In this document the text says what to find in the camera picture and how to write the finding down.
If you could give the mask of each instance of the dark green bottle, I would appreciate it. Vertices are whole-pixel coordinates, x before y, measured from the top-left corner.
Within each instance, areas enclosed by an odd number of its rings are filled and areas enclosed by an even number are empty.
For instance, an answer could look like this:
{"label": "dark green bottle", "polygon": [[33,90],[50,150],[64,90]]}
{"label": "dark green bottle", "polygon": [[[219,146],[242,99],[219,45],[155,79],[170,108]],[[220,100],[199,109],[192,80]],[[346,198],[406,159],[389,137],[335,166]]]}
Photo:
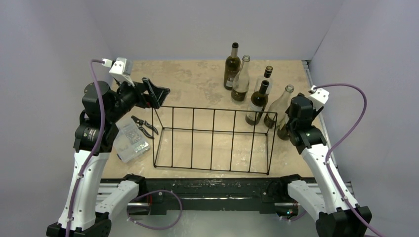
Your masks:
{"label": "dark green bottle", "polygon": [[260,112],[265,111],[266,104],[268,104],[268,95],[266,94],[268,86],[269,82],[267,80],[262,81],[259,91],[251,95],[248,110],[252,112],[246,113],[246,122],[250,125],[258,124],[262,117]]}
{"label": "dark green bottle", "polygon": [[231,88],[233,88],[234,77],[240,70],[240,58],[237,57],[239,44],[234,42],[231,47],[231,55],[225,60],[224,69],[224,87],[227,90],[231,90]]}

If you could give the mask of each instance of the robotic arm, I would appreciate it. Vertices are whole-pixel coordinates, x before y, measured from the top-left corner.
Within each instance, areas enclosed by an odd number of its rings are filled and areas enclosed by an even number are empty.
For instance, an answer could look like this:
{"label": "robotic arm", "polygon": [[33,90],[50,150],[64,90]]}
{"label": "robotic arm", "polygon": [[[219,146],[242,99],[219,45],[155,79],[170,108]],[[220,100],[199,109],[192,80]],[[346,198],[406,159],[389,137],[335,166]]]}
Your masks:
{"label": "robotic arm", "polygon": [[[301,203],[316,221],[319,236],[363,236],[367,227],[358,220],[340,196],[325,163],[326,153],[329,150],[326,140],[322,132],[312,125],[312,121],[327,102],[329,93],[321,88],[315,89],[315,86],[311,88],[310,93],[311,95],[308,97],[300,93],[291,100],[286,111],[289,118],[286,130],[290,141],[313,172],[323,199],[301,180],[288,184],[288,195]],[[370,210],[367,206],[361,207],[358,204],[358,201],[346,189],[345,183],[331,159],[329,163],[338,185],[345,190],[344,198],[369,223],[372,218]]]}
{"label": "robotic arm", "polygon": [[[133,82],[130,78],[132,62],[127,59],[118,58],[116,61],[103,59],[103,62],[104,66],[111,68],[109,73],[119,82],[119,88],[117,91],[112,91],[106,82],[98,82],[105,109],[105,129],[99,149],[95,151],[86,164],[83,175],[80,176],[80,169],[98,140],[102,119],[98,95],[93,83],[84,89],[82,99],[84,110],[80,114],[80,125],[75,133],[73,179],[66,205],[58,222],[47,228],[46,235],[49,237],[65,236],[68,223],[70,223],[70,236],[107,237],[114,215],[125,207],[124,204],[140,193],[141,180],[126,180],[120,184],[118,191],[113,193],[109,201],[95,207],[103,168],[119,131],[116,122],[134,106],[158,109],[170,90],[153,85],[148,78],[143,78],[142,83]],[[78,191],[75,197],[72,197],[76,182],[79,182]],[[70,210],[71,199],[74,202]],[[67,218],[69,211],[72,212],[71,220]]]}

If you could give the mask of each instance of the glass bottle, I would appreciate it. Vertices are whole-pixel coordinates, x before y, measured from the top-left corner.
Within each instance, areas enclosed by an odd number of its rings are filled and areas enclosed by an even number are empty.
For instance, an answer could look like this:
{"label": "glass bottle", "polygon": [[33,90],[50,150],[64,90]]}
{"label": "glass bottle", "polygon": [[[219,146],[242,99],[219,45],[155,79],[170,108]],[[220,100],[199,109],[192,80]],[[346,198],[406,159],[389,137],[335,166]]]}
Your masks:
{"label": "glass bottle", "polygon": [[273,70],[272,66],[267,66],[265,69],[265,74],[263,76],[257,77],[256,85],[254,86],[255,92],[259,90],[260,85],[262,84],[262,81],[267,80],[269,82],[269,87],[266,90],[266,95],[269,95],[273,86],[272,78],[271,78],[272,70]]}
{"label": "glass bottle", "polygon": [[269,128],[280,129],[283,127],[282,124],[285,125],[285,111],[287,110],[289,106],[289,101],[291,98],[291,94],[294,92],[294,86],[293,85],[287,85],[285,87],[284,92],[282,93],[281,97],[279,97],[277,100],[275,100],[271,106],[269,106],[268,112],[276,112],[278,113],[277,117],[277,123],[275,124],[275,114],[269,114],[266,113],[265,119],[263,122],[265,125]]}
{"label": "glass bottle", "polygon": [[246,113],[246,122],[248,124],[254,125],[259,123],[262,113],[257,112],[265,111],[266,104],[268,104],[268,95],[266,94],[266,90],[268,88],[269,82],[267,80],[263,80],[260,85],[260,90],[251,95],[248,110],[254,112]]}
{"label": "glass bottle", "polygon": [[224,88],[227,90],[231,90],[234,77],[240,70],[240,58],[237,57],[239,44],[234,42],[231,47],[231,55],[225,60],[224,68]]}
{"label": "glass bottle", "polygon": [[231,100],[236,104],[242,104],[246,100],[246,95],[249,90],[249,61],[250,56],[245,55],[242,59],[242,67],[233,81],[233,88],[231,90]]}

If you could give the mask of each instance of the black metal rack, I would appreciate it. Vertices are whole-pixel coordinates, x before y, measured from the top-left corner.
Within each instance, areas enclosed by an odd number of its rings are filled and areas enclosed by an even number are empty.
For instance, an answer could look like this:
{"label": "black metal rack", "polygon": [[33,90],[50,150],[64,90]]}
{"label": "black metal rack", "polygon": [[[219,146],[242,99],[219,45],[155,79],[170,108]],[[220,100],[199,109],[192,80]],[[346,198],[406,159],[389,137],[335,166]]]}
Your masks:
{"label": "black metal rack", "polygon": [[[162,119],[162,115],[159,115],[159,113],[162,113],[162,110],[168,110],[168,114],[169,114],[169,118],[168,120],[164,120]],[[176,111],[179,110],[183,110],[183,113],[178,112],[178,115],[175,115]],[[200,129],[197,128],[197,112],[198,111],[212,111],[212,119],[208,120],[208,117],[210,116],[209,114],[207,114],[207,116],[201,116],[207,118],[207,120],[209,121],[207,124],[207,129]],[[264,124],[263,124],[263,118],[266,114],[271,114],[274,117],[274,122],[276,124],[277,122],[277,117],[278,114],[277,113],[273,113],[273,112],[261,112],[261,119],[260,122],[256,125],[248,125],[247,123],[243,125],[243,121],[245,121],[245,118],[241,116],[239,116],[239,114],[245,114],[245,113],[255,113],[255,117],[258,116],[258,112],[254,112],[254,111],[247,111],[247,110],[231,110],[231,109],[212,109],[212,108],[191,108],[191,107],[179,107],[179,106],[162,106],[159,109],[159,113],[157,110],[152,110],[152,125],[155,126],[155,118],[157,117],[158,122],[161,125],[161,130],[159,131],[159,143],[157,145],[157,149],[155,149],[155,140],[157,139],[153,139],[152,140],[152,145],[153,145],[153,165],[154,167],[163,167],[163,168],[181,168],[181,169],[194,169],[194,170],[207,170],[207,171],[227,171],[227,172],[244,172],[244,173],[257,173],[257,174],[269,174],[270,171],[270,167],[271,167],[271,162],[272,162],[272,153],[273,153],[273,148],[274,148],[274,141],[275,141],[275,129],[269,129],[267,128]],[[217,117],[218,116],[223,116],[222,119],[223,121],[226,121],[226,116],[220,115],[222,113],[234,113],[233,117],[233,122],[232,122],[232,129],[231,128],[224,128],[224,129],[216,129],[215,128],[215,121],[219,120],[220,118]],[[184,127],[181,126],[176,126],[175,127],[175,119],[177,116],[179,116],[180,114],[185,115],[185,114],[191,114],[191,118],[189,118],[190,116],[184,116],[185,118],[182,119],[180,118],[180,120],[183,122],[183,124],[187,125]],[[190,132],[191,133],[191,140],[190,140],[190,162],[188,163],[188,165],[176,165],[174,164],[173,160],[173,154],[174,154],[174,150],[176,149],[176,143],[175,143],[175,134],[176,133],[181,133],[181,132]],[[194,135],[197,136],[197,133],[210,133],[211,134],[211,145],[210,145],[210,158],[209,158],[209,167],[197,167],[196,165],[194,165],[194,155],[198,156],[199,154],[197,154],[198,152],[194,152]],[[230,145],[230,165],[228,168],[222,169],[222,168],[214,168],[213,167],[213,151],[214,151],[214,135],[216,134],[231,134],[231,145]],[[235,170],[232,167],[232,161],[233,161],[233,153],[234,152],[240,152],[240,154],[243,153],[243,151],[236,151],[234,150],[234,144],[235,144],[235,139],[237,139],[237,137],[239,135],[245,135],[250,137],[251,136],[251,148],[250,148],[250,159],[249,159],[249,168],[246,170]],[[164,146],[164,144],[162,143],[163,137],[167,137],[166,140],[171,140],[171,159],[170,159],[170,165],[161,165],[158,164],[158,160],[159,160],[159,155],[161,154],[161,149]],[[265,136],[265,141],[266,141],[266,169],[263,171],[252,171],[252,157],[254,156],[254,145],[255,145],[255,136]],[[183,161],[186,161],[185,159],[187,159],[187,155],[183,155],[182,154],[182,159]]]}

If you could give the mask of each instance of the table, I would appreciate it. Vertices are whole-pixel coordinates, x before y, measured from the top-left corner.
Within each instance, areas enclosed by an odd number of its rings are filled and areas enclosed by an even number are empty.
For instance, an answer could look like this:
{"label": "table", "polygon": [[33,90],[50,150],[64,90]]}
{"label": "table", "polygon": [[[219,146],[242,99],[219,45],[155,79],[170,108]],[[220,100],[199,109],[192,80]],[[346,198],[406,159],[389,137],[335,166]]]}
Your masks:
{"label": "table", "polygon": [[[143,77],[147,77],[150,78],[151,81],[157,86],[170,88],[171,92],[164,103],[166,106],[247,110],[250,95],[253,92],[256,83],[256,77],[262,75],[266,66],[268,65],[273,67],[272,79],[274,85],[269,96],[270,99],[267,108],[282,94],[287,84],[292,84],[294,86],[293,96],[296,96],[300,92],[304,93],[305,95],[308,94],[310,85],[301,61],[250,61],[249,75],[251,77],[251,81],[249,94],[247,101],[241,105],[236,105],[231,102],[231,92],[223,87],[224,61],[222,60],[135,61],[131,73],[131,78],[133,81],[141,81]],[[112,89],[116,90],[117,86],[114,84]],[[187,121],[188,117],[190,116],[186,111],[184,113],[182,113],[182,111],[176,112],[176,115],[178,114],[181,116],[181,122]],[[136,117],[145,119],[151,123],[150,109],[134,108],[131,112],[125,115],[125,118],[130,117],[131,115],[135,115]],[[313,122],[313,124],[316,127],[321,128],[318,118]],[[154,125],[159,130],[161,129],[161,126],[156,122]],[[181,143],[185,143],[182,141],[183,138],[176,137],[176,139],[177,141],[181,141]],[[220,137],[216,144],[222,144],[224,142],[223,139],[224,138]],[[190,145],[189,148],[185,147],[184,150],[181,145],[179,145],[176,149],[178,155],[181,155],[183,152],[189,152],[190,155]],[[245,141],[236,143],[235,150],[240,151],[245,149],[248,149],[248,145]],[[276,153],[274,153],[274,156],[272,157],[269,176],[281,177],[296,173],[303,177],[313,176],[305,161],[297,153],[295,147],[289,141],[276,139],[274,149]],[[217,165],[223,165],[221,163],[217,164],[217,162],[222,163],[223,161],[215,160],[213,167]],[[249,164],[246,162],[248,162],[247,158],[240,157],[240,153],[237,155],[235,154],[235,160],[233,162],[234,167],[242,168],[241,166],[248,166]],[[148,151],[143,156],[133,159],[128,163],[123,163],[118,159],[115,149],[113,149],[109,160],[106,163],[102,178],[121,178],[124,177],[127,173],[141,175],[146,178],[266,177],[266,175],[251,173],[155,168],[153,166],[152,151]]]}

